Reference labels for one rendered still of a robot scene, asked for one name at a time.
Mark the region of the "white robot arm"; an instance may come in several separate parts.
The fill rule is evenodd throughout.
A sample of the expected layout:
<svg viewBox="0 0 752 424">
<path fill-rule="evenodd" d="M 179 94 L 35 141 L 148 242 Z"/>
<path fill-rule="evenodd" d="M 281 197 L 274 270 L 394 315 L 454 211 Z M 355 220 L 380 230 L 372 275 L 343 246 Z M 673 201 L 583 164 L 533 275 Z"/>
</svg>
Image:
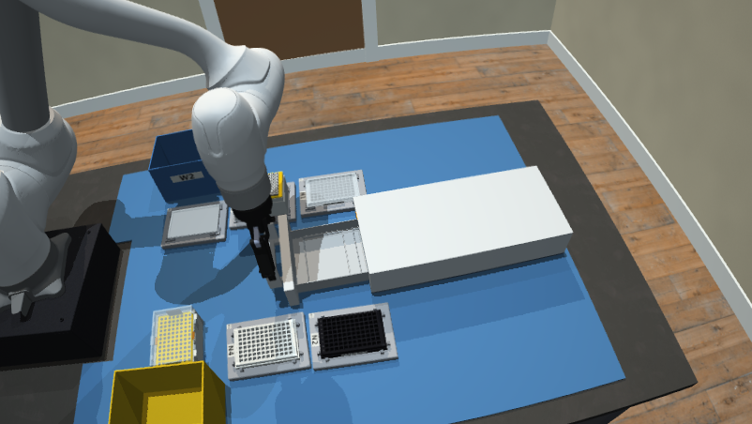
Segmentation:
<svg viewBox="0 0 752 424">
<path fill-rule="evenodd" d="M 71 236 L 49 238 L 44 230 L 77 157 L 72 127 L 49 106 L 39 12 L 183 53 L 202 68 L 209 91 L 192 108 L 193 137 L 235 210 L 253 209 L 271 192 L 264 155 L 285 83 L 271 51 L 232 46 L 195 23 L 128 0 L 0 0 L 0 313 L 24 317 L 32 302 L 66 290 Z"/>
</svg>

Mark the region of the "dark blue open bin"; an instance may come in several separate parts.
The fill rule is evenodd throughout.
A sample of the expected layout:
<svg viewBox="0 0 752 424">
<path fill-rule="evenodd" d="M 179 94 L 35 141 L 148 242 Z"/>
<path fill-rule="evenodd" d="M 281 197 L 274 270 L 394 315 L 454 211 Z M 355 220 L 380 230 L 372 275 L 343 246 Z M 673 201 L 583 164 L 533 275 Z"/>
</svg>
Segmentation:
<svg viewBox="0 0 752 424">
<path fill-rule="evenodd" d="M 148 171 L 165 202 L 220 193 L 203 165 L 192 129 L 156 136 Z"/>
</svg>

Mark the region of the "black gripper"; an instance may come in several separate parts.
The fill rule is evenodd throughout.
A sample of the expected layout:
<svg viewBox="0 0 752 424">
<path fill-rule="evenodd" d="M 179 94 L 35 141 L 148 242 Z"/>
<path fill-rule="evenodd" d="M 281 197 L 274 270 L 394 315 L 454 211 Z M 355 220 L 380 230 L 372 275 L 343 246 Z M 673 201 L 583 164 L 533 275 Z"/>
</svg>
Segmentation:
<svg viewBox="0 0 752 424">
<path fill-rule="evenodd" d="M 272 198 L 269 195 L 266 201 L 256 208 L 244 211 L 233 209 L 234 215 L 239 220 L 245 222 L 248 229 L 250 228 L 250 236 L 253 239 L 250 239 L 249 243 L 259 266 L 259 273 L 261 273 L 263 279 L 266 279 L 270 289 L 283 287 L 277 268 L 274 265 L 268 242 L 271 239 L 278 239 L 278 233 L 274 225 L 276 218 L 269 215 L 271 214 L 272 205 Z M 260 233 L 263 235 L 260 235 Z"/>
</svg>

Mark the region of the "yellow open-top bin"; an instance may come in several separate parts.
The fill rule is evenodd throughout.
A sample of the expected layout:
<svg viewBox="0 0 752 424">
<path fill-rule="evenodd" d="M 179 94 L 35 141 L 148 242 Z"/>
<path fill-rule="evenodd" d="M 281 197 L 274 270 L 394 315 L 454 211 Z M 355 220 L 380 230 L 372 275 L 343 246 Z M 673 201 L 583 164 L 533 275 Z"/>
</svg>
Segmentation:
<svg viewBox="0 0 752 424">
<path fill-rule="evenodd" d="M 114 371 L 109 424 L 226 424 L 225 384 L 204 361 Z"/>
</svg>

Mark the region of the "blue flat mat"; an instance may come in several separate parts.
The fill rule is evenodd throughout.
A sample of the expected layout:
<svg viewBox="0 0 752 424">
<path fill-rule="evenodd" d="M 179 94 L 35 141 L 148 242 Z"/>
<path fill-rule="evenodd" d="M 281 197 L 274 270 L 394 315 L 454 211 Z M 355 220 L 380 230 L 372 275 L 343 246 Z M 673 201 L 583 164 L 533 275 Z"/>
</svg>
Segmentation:
<svg viewBox="0 0 752 424">
<path fill-rule="evenodd" d="M 295 182 L 292 231 L 346 220 L 301 218 L 299 178 L 363 170 L 367 194 L 526 168 L 487 116 L 267 148 L 267 173 Z M 83 364 L 73 424 L 108 424 L 113 375 L 150 367 L 153 310 L 192 305 L 203 361 L 225 384 L 226 424 L 452 424 L 625 379 L 569 254 L 371 293 L 369 280 L 298 293 L 270 289 L 248 228 L 226 241 L 163 249 L 168 208 L 149 171 L 124 174 L 109 235 L 131 242 L 113 361 Z M 315 371 L 308 314 L 388 302 L 398 359 Z M 226 325 L 304 312 L 311 369 L 228 379 Z"/>
</svg>

